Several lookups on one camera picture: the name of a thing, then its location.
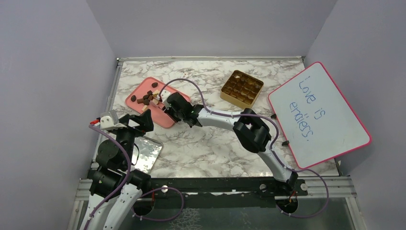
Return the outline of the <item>pink silicone tongs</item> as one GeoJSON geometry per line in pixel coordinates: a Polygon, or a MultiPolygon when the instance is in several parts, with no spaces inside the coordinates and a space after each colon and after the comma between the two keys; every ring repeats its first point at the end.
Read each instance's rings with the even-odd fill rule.
{"type": "Polygon", "coordinates": [[[156,107],[159,110],[162,110],[162,108],[164,107],[164,104],[157,98],[152,99],[151,103],[154,107],[156,107]]]}

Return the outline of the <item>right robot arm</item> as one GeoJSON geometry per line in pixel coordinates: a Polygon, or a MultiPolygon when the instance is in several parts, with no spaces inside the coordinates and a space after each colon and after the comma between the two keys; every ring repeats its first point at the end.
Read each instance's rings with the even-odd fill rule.
{"type": "Polygon", "coordinates": [[[298,175],[274,151],[276,139],[271,137],[264,116],[249,108],[235,113],[215,110],[205,103],[193,105],[179,92],[166,97],[147,94],[145,100],[147,102],[142,103],[138,112],[144,114],[149,111],[152,121],[160,126],[169,120],[171,124],[184,122],[189,127],[217,127],[233,131],[242,147],[257,154],[272,171],[280,194],[288,195],[295,189],[298,175]]]}

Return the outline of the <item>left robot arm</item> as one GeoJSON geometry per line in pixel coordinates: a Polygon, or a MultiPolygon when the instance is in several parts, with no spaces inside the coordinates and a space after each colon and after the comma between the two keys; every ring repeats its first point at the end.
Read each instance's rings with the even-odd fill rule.
{"type": "Polygon", "coordinates": [[[106,137],[97,151],[97,170],[92,175],[89,201],[82,230],[117,230],[130,208],[148,195],[151,176],[132,169],[135,139],[153,131],[151,111],[118,118],[114,110],[103,113],[89,127],[106,137]]]}

